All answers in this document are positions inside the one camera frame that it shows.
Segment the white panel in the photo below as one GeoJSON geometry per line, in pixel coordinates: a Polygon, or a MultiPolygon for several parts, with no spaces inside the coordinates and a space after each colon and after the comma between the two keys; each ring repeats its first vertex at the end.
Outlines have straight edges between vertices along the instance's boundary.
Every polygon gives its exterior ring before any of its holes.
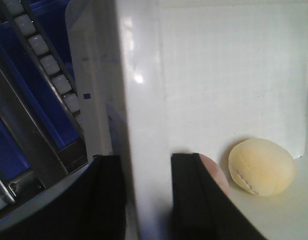
{"type": "Polygon", "coordinates": [[[163,8],[191,8],[205,6],[234,6],[278,3],[308,3],[308,0],[160,0],[160,6],[163,8]]]}
{"type": "Polygon", "coordinates": [[[220,162],[248,137],[304,152],[308,3],[162,10],[171,152],[220,162]]]}

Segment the blue plastic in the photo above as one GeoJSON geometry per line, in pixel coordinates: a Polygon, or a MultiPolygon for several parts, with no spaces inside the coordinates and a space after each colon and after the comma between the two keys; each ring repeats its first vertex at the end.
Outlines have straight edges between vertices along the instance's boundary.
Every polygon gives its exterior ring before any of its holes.
{"type": "Polygon", "coordinates": [[[0,119],[0,171],[11,180],[28,168],[29,163],[0,119]]]}
{"type": "MultiPolygon", "coordinates": [[[[36,17],[64,63],[70,66],[65,24],[65,9],[69,0],[35,2],[31,7],[36,17]]],[[[58,147],[62,149],[75,141],[79,137],[77,132],[7,22],[0,24],[0,55],[58,147]]]]}

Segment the yellow ball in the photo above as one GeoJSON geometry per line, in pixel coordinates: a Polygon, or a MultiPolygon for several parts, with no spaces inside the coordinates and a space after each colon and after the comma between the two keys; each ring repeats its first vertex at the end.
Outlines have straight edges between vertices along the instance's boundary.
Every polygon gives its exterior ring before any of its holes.
{"type": "Polygon", "coordinates": [[[251,138],[236,145],[229,154],[228,167],[235,183],[263,197],[284,191],[296,173],[288,151],[265,139],[251,138]]]}

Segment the screw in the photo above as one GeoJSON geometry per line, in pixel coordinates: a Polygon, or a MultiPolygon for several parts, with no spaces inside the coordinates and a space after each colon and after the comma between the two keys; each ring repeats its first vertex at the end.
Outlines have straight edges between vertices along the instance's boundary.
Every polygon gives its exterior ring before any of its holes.
{"type": "Polygon", "coordinates": [[[17,190],[17,184],[16,183],[11,183],[10,185],[9,185],[9,187],[14,191],[14,192],[16,192],[16,190],[17,190]]]}

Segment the foam ball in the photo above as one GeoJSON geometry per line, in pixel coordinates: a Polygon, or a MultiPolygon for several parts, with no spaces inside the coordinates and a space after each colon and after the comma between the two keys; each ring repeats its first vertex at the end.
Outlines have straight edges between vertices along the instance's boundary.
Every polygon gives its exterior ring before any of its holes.
{"type": "Polygon", "coordinates": [[[265,139],[251,138],[236,145],[229,154],[228,167],[235,183],[263,197],[284,191],[296,173],[288,151],[265,139]]]}
{"type": "Polygon", "coordinates": [[[219,167],[219,165],[216,162],[214,162],[209,157],[203,154],[199,154],[199,156],[205,168],[207,169],[209,174],[212,176],[214,181],[218,184],[220,189],[222,189],[222,191],[227,196],[229,196],[229,184],[228,184],[228,181],[222,169],[219,167]]]}

